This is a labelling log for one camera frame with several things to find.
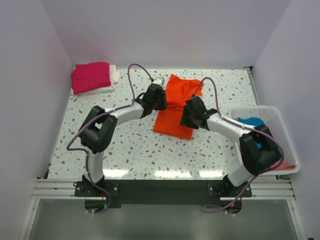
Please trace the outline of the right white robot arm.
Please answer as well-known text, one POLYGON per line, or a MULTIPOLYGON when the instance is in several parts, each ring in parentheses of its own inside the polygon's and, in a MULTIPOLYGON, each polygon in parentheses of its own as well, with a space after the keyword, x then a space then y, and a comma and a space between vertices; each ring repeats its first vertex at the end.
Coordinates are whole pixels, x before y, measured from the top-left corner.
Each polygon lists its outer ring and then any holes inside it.
POLYGON ((219 133, 239 146, 242 162, 223 178, 222 189, 227 196, 235 196, 243 183, 276 169, 284 161, 283 149, 266 125, 244 124, 218 109, 207 109, 199 96, 185 102, 180 125, 219 133))

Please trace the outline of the orange t-shirt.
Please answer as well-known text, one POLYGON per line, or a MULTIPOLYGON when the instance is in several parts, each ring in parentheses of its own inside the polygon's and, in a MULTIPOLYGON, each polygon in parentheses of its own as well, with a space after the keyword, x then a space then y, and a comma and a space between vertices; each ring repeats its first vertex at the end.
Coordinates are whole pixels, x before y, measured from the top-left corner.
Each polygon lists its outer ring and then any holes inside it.
POLYGON ((165 87, 167 109, 158 112, 153 131, 185 140, 192 138, 193 129, 180 125, 186 100, 194 93, 202 95, 203 83, 198 79, 181 79, 172 74, 165 87))

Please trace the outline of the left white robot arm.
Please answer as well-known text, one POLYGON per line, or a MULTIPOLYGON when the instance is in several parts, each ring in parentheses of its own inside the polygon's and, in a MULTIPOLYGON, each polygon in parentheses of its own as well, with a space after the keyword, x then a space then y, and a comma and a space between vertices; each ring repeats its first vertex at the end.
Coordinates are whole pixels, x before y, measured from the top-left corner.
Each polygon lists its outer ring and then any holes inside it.
POLYGON ((86 191, 99 196, 104 190, 103 157, 110 145, 116 127, 132 120, 142 119, 152 111, 167 108, 164 84, 152 82, 145 93, 128 106, 104 109, 95 106, 87 115, 80 128, 80 143, 88 151, 85 160, 84 177, 87 179, 86 191))

